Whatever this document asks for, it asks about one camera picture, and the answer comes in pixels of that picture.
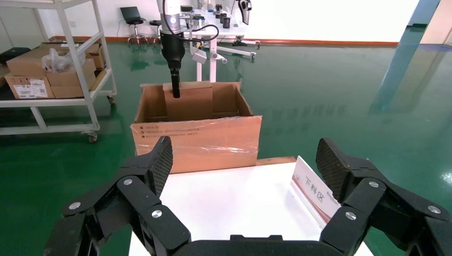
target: white shelf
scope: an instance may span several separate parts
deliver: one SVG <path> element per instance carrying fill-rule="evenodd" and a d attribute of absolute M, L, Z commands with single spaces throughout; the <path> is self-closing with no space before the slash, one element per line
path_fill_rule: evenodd
<path fill-rule="evenodd" d="M 45 129 L 39 126 L 20 126 L 0 128 L 1 135 L 13 134 L 34 134 L 34 133 L 52 133 L 52 132 L 80 132 L 80 131 L 98 131 L 99 127 L 92 124 L 68 124 L 68 125 L 49 125 Z"/>
<path fill-rule="evenodd" d="M 78 4 L 86 2 L 92 2 L 94 8 L 94 15 L 96 17 L 97 27 L 99 32 L 88 39 L 78 48 L 75 47 L 74 39 L 72 37 L 68 19 L 64 10 L 66 8 L 73 7 Z M 51 132 L 82 132 L 90 136 L 96 137 L 95 133 L 100 129 L 99 122 L 94 111 L 93 101 L 99 95 L 113 96 L 116 95 L 116 82 L 111 69 L 110 56 L 107 49 L 107 41 L 105 40 L 102 22 L 99 14 L 99 6 L 97 0 L 0 0 L 0 7 L 21 7 L 21 8 L 33 8 L 33 9 L 55 9 L 58 18 L 63 28 L 64 36 L 74 60 L 75 70 L 77 71 L 80 85 L 83 91 L 83 98 L 78 99 L 32 99 L 32 100 L 0 100 L 0 108 L 22 108 L 29 107 L 35 116 L 38 126 L 26 126 L 26 127 L 5 127 L 0 128 L 0 135 L 11 134 L 31 134 L 31 133 L 51 133 Z M 83 74 L 82 65 L 78 59 L 79 53 L 85 52 L 91 45 L 97 40 L 102 42 L 103 57 L 106 61 L 107 67 L 101 72 L 98 77 L 100 81 L 97 88 L 94 91 L 89 91 L 87 88 L 86 78 Z M 107 80 L 111 78 L 112 90 L 102 91 Z M 54 125 L 47 126 L 39 112 L 38 107 L 58 107 L 58 106 L 80 106 L 85 105 L 90 113 L 92 124 L 71 124 L 71 125 Z"/>
<path fill-rule="evenodd" d="M 112 70 L 106 69 L 106 74 L 99 83 L 99 86 L 90 92 L 91 100 L 99 95 L 116 95 L 113 91 L 102 91 L 103 86 L 111 76 Z M 86 105 L 84 98 L 77 99 L 36 99 L 36 100 L 0 100 L 0 108 L 21 108 L 21 107 L 52 107 L 52 106 L 81 106 Z"/>

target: plastic bag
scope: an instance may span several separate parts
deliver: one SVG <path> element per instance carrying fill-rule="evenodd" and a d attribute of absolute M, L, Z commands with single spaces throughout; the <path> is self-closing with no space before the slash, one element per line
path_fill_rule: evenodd
<path fill-rule="evenodd" d="M 79 54 L 78 59 L 80 64 L 83 65 L 85 63 L 85 53 Z M 54 48 L 50 48 L 49 54 L 42 57 L 42 68 L 48 73 L 60 73 L 74 70 L 75 66 L 70 52 L 64 56 L 59 56 Z"/>

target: brown cardboard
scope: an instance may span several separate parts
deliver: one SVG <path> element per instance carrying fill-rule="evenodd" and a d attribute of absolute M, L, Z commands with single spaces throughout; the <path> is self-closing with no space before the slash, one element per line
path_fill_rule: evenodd
<path fill-rule="evenodd" d="M 102 44 L 95 43 L 88 47 L 85 51 L 86 57 L 93 59 L 97 70 L 103 70 L 105 67 L 105 61 L 103 58 Z"/>
<path fill-rule="evenodd" d="M 75 46 L 79 47 L 82 45 L 82 43 L 76 43 Z M 69 46 L 67 43 L 42 43 L 39 46 L 40 49 L 47 49 L 54 48 L 55 50 L 63 53 L 69 52 Z M 88 49 L 85 51 L 85 55 L 89 59 L 94 60 L 94 64 L 96 65 L 97 70 L 103 70 L 105 67 L 105 61 L 103 58 L 103 52 L 102 52 L 102 44 L 100 43 L 94 43 Z"/>
<path fill-rule="evenodd" d="M 90 77 L 94 74 L 96 66 L 94 65 L 94 60 L 85 59 L 85 63 L 82 65 L 83 74 L 85 78 Z M 78 80 L 77 72 L 75 70 L 61 72 L 61 73 L 46 73 L 47 79 L 49 79 L 50 85 L 55 86 L 74 86 L 80 87 L 80 81 Z"/>
<path fill-rule="evenodd" d="M 13 76 L 45 76 L 42 68 L 42 57 L 49 53 L 48 50 L 34 49 L 6 62 Z"/>
<path fill-rule="evenodd" d="M 163 84 L 169 121 L 189 121 L 213 118 L 212 85 L 206 82 L 183 82 L 180 98 L 173 97 L 172 84 Z"/>
<path fill-rule="evenodd" d="M 88 87 L 91 88 L 95 85 L 96 76 L 92 73 L 86 76 L 86 83 Z M 80 86 L 52 86 L 52 92 L 57 99 L 67 99 L 67 98 L 79 98 L 83 97 L 83 91 Z"/>
<path fill-rule="evenodd" d="M 5 76 L 10 73 L 7 65 L 0 64 L 0 87 L 6 83 Z"/>
<path fill-rule="evenodd" d="M 212 119 L 168 122 L 163 86 L 143 86 L 131 125 L 137 154 L 150 152 L 167 135 L 173 145 L 171 173 L 255 165 L 262 116 L 252 114 L 239 88 L 239 83 L 212 83 Z"/>
<path fill-rule="evenodd" d="M 14 97 L 16 99 L 49 99 L 49 98 L 55 98 L 52 89 L 50 87 L 50 83 L 49 80 L 47 80 L 47 78 L 45 76 L 42 77 L 31 77 L 31 76 L 13 76 L 12 74 L 7 74 L 5 76 L 6 81 L 8 82 L 8 85 L 11 88 L 11 91 L 14 94 Z M 40 96 L 36 96 L 35 97 L 30 97 L 30 95 L 32 94 L 21 94 L 20 92 L 18 93 L 17 91 L 17 87 L 16 86 L 20 86 L 22 85 L 23 88 L 25 88 L 26 86 L 31 86 L 31 79 L 37 79 L 39 82 L 43 82 L 44 83 L 44 87 L 45 87 L 45 93 L 47 94 L 47 97 L 40 97 Z"/>

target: white table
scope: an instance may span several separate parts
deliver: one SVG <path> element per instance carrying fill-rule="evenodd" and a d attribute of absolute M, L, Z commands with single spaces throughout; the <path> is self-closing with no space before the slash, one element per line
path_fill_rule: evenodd
<path fill-rule="evenodd" d="M 230 235 L 317 240 L 321 228 L 290 186 L 295 163 L 171 174 L 160 197 L 192 241 Z M 132 233 L 129 256 L 149 253 Z M 362 243 L 358 256 L 372 253 Z"/>
<path fill-rule="evenodd" d="M 231 18 L 230 28 L 223 28 L 223 24 L 220 23 L 219 19 L 215 18 L 215 15 L 213 13 L 204 11 L 204 10 L 194 10 L 194 13 L 204 16 L 205 25 L 209 25 L 209 24 L 216 25 L 218 27 L 218 30 L 220 31 L 219 37 L 221 37 L 221 36 L 223 36 L 223 37 L 224 36 L 242 36 L 247 32 L 247 27 L 245 24 L 243 24 L 242 22 L 232 22 L 232 18 Z M 185 24 L 185 20 L 181 20 L 181 27 L 183 28 L 183 31 L 188 32 L 188 30 L 186 30 L 187 27 Z M 216 29 L 213 27 L 208 27 L 205 30 L 193 32 L 192 35 L 194 37 L 202 37 L 202 36 L 213 37 L 216 35 Z M 234 50 L 234 49 L 229 49 L 226 47 L 217 46 L 217 40 L 218 40 L 218 38 L 208 41 L 209 42 L 209 51 L 210 51 L 210 61 L 209 61 L 210 78 L 209 78 L 209 80 L 211 82 L 216 82 L 216 61 L 225 59 L 223 56 L 218 55 L 217 51 L 227 51 L 227 52 L 232 52 L 232 53 L 243 54 L 243 55 L 250 56 L 252 59 L 254 58 L 254 56 L 256 56 L 255 52 L 245 52 L 245 51 Z M 197 81 L 202 80 L 202 69 L 203 69 L 203 65 L 201 63 L 197 62 L 197 65 L 196 65 L 196 80 Z"/>

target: shelf caster wheel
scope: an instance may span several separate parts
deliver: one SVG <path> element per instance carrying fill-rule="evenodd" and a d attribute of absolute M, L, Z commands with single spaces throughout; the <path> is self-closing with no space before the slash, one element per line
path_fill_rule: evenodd
<path fill-rule="evenodd" d="M 90 143 L 96 143 L 98 141 L 98 134 L 96 132 L 88 134 L 88 141 Z"/>
<path fill-rule="evenodd" d="M 115 98 L 113 98 L 112 96 L 107 96 L 107 99 L 110 105 L 116 105 Z"/>

